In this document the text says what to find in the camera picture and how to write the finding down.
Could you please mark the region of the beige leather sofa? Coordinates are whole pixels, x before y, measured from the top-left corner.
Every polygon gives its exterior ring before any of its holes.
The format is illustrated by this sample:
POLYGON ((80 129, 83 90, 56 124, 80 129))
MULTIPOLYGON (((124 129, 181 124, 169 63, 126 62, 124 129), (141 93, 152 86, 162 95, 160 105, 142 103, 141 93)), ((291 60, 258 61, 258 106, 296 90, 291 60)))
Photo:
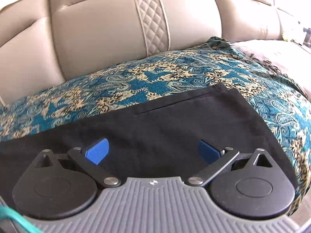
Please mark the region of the beige leather sofa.
POLYGON ((301 0, 1 0, 1 106, 70 79, 212 36, 281 39, 301 0))

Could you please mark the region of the pale pink cushion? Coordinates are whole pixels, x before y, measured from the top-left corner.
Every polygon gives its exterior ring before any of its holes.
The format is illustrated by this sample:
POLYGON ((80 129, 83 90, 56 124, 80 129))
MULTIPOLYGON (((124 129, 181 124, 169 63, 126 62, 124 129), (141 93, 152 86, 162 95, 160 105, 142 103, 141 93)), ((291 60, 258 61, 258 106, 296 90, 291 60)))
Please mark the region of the pale pink cushion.
POLYGON ((310 49, 293 42, 251 40, 232 46, 258 63, 287 75, 310 96, 310 49))

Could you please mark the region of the teal paisley sofa throw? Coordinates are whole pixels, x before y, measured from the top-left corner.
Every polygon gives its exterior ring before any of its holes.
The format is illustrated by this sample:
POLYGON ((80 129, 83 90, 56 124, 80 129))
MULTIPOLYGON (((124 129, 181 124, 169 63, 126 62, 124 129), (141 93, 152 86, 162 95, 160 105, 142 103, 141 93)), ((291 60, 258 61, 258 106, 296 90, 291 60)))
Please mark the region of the teal paisley sofa throw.
POLYGON ((1 142, 217 83, 237 89, 261 115, 298 181, 296 211, 310 188, 310 97, 269 58, 218 37, 83 75, 1 108, 1 142))

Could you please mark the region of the black pants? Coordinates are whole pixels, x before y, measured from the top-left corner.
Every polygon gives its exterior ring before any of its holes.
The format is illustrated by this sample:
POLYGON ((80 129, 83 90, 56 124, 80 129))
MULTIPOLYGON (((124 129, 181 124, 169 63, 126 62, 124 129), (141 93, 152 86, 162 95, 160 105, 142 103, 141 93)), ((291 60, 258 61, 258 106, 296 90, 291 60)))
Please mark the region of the black pants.
POLYGON ((14 185, 43 149, 64 154, 103 138, 110 150, 101 167, 121 180, 188 178, 206 167, 198 153, 200 141, 205 141, 241 153, 263 148, 292 185, 298 185, 292 163, 262 117, 236 89, 217 84, 1 142, 1 197, 14 205, 14 185))

